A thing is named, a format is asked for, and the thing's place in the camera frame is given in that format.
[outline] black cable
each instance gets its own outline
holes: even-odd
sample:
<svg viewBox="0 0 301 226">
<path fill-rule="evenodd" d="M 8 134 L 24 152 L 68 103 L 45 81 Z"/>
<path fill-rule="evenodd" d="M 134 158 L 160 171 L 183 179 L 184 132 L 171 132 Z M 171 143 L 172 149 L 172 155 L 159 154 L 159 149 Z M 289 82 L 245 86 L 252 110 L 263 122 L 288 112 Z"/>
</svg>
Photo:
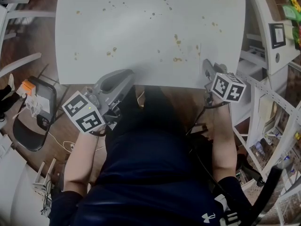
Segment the black cable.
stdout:
<svg viewBox="0 0 301 226">
<path fill-rule="evenodd" d="M 98 131 L 91 131 L 90 134 L 93 135 L 93 136 L 96 136 L 96 137 L 104 137 L 107 133 L 106 132 L 100 133 Z"/>
<path fill-rule="evenodd" d="M 229 104 L 229 102 L 223 101 L 217 105 L 205 105 L 204 108 L 202 109 L 202 111 L 200 112 L 200 114 L 198 114 L 196 120 L 194 121 L 193 126 L 190 127 L 190 129 L 187 131 L 186 135 L 188 135 L 192 131 L 192 129 L 197 125 L 199 118 L 205 113 L 206 109 L 215 109 L 215 108 L 227 105 L 227 104 Z"/>
<path fill-rule="evenodd" d="M 217 105 L 205 105 L 204 108 L 202 109 L 202 111 L 200 112 L 200 114 L 198 114 L 197 118 L 195 119 L 194 125 L 187 131 L 186 135 L 188 135 L 188 134 L 192 131 L 192 129 L 197 125 L 197 122 L 198 122 L 199 118 L 204 114 L 204 112 L 205 112 L 206 109 L 215 109 L 215 108 L 218 108 L 218 107 L 227 105 L 227 104 L 229 104 L 229 102 L 223 101 L 223 102 L 221 102 L 221 103 L 219 103 L 219 104 L 217 104 Z M 219 183 L 214 179 L 214 177 L 210 174 L 210 172 L 207 170 L 207 168 L 206 168 L 206 167 L 204 166 L 204 164 L 202 163 L 202 161 L 201 161 L 201 159 L 200 159 L 200 157 L 199 157 L 199 155 L 198 155 L 196 149 L 195 149 L 194 147 L 192 147 L 192 150 L 195 151 L 195 154 L 196 154 L 196 156 L 197 156 L 199 162 L 201 163 L 202 167 L 205 169 L 206 173 L 208 174 L 208 176 L 209 176 L 210 179 L 212 180 L 213 184 L 214 184 L 216 187 L 218 187 L 218 188 L 220 189 L 220 191 L 222 192 L 222 194 L 223 194 L 225 197 L 227 197 L 228 200 L 231 200 L 232 203 L 236 203 L 236 204 L 239 204 L 239 205 L 243 206 L 244 208 L 248 208 L 247 205 L 245 205 L 244 203 L 241 203 L 241 202 L 237 201 L 236 199 L 234 199 L 229 193 L 227 193 L 227 192 L 222 188 L 221 185 L 219 185 Z"/>
<path fill-rule="evenodd" d="M 45 192 L 45 195 L 44 195 L 44 198 L 43 198 L 43 209 L 40 211 L 41 215 L 43 215 L 43 212 L 47 211 L 47 202 L 48 202 L 48 196 L 49 196 L 49 193 L 48 193 L 48 190 L 47 190 L 47 186 L 48 186 L 49 182 L 51 183 L 51 180 L 49 180 L 46 183 L 46 192 Z"/>
</svg>

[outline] black sleeve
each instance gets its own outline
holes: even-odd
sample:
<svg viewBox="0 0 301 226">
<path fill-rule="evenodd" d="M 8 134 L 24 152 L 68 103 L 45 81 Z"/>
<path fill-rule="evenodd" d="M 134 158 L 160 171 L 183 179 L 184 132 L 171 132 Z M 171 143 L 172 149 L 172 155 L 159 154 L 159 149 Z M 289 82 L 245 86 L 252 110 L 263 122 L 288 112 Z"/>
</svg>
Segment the black sleeve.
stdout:
<svg viewBox="0 0 301 226">
<path fill-rule="evenodd" d="M 236 177 L 223 178 L 218 184 L 226 192 L 226 195 L 218 187 L 214 188 L 213 195 L 217 197 L 218 195 L 223 194 L 231 211 L 237 212 L 241 217 L 247 216 L 252 206 L 246 198 Z"/>
<path fill-rule="evenodd" d="M 49 226 L 69 226 L 82 198 L 80 194 L 72 191 L 60 193 L 52 201 Z"/>
</svg>

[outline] white shelf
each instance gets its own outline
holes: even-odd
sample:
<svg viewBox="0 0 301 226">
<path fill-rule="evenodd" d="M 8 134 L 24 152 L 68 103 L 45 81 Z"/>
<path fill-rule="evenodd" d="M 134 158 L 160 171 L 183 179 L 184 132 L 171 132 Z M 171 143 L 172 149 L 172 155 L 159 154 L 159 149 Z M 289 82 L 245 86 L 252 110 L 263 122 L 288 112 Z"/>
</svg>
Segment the white shelf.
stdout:
<svg viewBox="0 0 301 226">
<path fill-rule="evenodd" d="M 286 66 L 293 59 L 295 59 L 300 54 L 300 51 L 296 50 L 294 42 L 288 39 L 286 39 L 285 46 L 272 49 L 269 24 L 281 23 L 292 25 L 292 22 L 289 20 L 284 20 L 280 22 L 274 21 L 266 0 L 251 0 L 251 3 L 256 13 L 262 43 L 265 47 L 266 61 L 269 65 L 269 74 L 273 75 L 277 71 L 282 69 L 284 66 Z M 277 53 L 280 55 L 280 60 L 278 63 L 276 62 Z"/>
</svg>

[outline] orange box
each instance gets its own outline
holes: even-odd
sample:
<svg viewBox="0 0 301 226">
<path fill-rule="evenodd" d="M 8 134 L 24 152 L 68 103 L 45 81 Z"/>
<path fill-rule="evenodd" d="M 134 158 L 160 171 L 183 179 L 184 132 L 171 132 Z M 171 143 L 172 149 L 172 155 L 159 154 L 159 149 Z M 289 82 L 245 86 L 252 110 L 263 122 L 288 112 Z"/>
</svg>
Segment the orange box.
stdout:
<svg viewBox="0 0 301 226">
<path fill-rule="evenodd" d="M 22 82 L 22 89 L 29 96 L 33 96 L 36 94 L 36 86 L 30 83 L 28 80 L 24 80 Z"/>
</svg>

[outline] black chair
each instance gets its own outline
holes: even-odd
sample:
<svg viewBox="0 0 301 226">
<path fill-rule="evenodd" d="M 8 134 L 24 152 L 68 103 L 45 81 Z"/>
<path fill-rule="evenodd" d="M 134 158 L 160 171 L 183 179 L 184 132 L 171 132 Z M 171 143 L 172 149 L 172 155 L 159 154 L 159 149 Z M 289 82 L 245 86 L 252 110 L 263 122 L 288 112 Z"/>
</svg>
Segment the black chair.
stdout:
<svg viewBox="0 0 301 226">
<path fill-rule="evenodd" d="M 44 145 L 51 125 L 62 116 L 63 113 L 58 117 L 56 117 L 56 112 L 58 111 L 58 108 L 65 94 L 67 93 L 67 90 L 65 91 L 63 97 L 61 98 L 59 105 L 56 106 L 56 89 L 54 86 L 33 76 L 29 77 L 28 81 L 36 86 L 37 96 L 42 96 L 49 100 L 49 106 L 50 106 L 49 113 L 42 110 L 37 115 L 37 125 L 40 128 L 42 128 L 46 133 L 40 134 L 30 130 L 19 120 L 18 118 L 19 115 L 15 118 L 14 125 L 13 125 L 13 133 L 14 133 L 14 137 L 16 138 L 19 144 L 24 146 L 26 149 L 35 152 L 41 149 L 42 146 Z M 25 100 L 26 99 L 23 100 L 19 112 L 25 107 Z"/>
</svg>

